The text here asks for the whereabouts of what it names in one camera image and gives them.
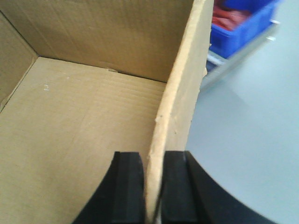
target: cardboard box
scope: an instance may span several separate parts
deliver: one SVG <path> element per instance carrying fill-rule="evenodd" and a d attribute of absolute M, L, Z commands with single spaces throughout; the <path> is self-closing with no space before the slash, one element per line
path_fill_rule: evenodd
<path fill-rule="evenodd" d="M 71 223 L 114 151 L 137 151 L 153 222 L 184 150 L 212 0 L 2 0 L 0 223 Z"/>

